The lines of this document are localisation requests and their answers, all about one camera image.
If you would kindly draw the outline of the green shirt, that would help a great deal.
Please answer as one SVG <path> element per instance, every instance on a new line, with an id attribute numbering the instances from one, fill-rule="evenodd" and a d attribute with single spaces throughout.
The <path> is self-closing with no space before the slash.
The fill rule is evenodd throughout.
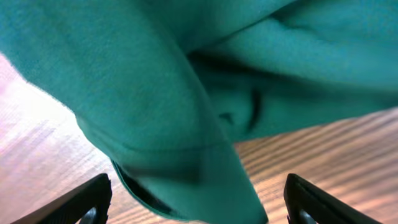
<path id="1" fill-rule="evenodd" d="M 166 218 L 266 223 L 233 144 L 397 105 L 397 2 L 2 1 L 1 52 Z"/>

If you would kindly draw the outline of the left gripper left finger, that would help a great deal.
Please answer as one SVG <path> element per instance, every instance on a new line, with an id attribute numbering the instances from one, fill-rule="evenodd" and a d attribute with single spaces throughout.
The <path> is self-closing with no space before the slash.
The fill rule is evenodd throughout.
<path id="1" fill-rule="evenodd" d="M 106 224 L 111 197 L 102 173 L 12 224 Z"/>

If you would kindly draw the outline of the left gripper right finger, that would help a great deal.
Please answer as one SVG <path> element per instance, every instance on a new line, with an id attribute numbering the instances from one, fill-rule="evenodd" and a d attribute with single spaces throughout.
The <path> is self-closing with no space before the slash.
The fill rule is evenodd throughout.
<path id="1" fill-rule="evenodd" d="M 297 174 L 287 176 L 284 200 L 289 224 L 381 224 Z"/>

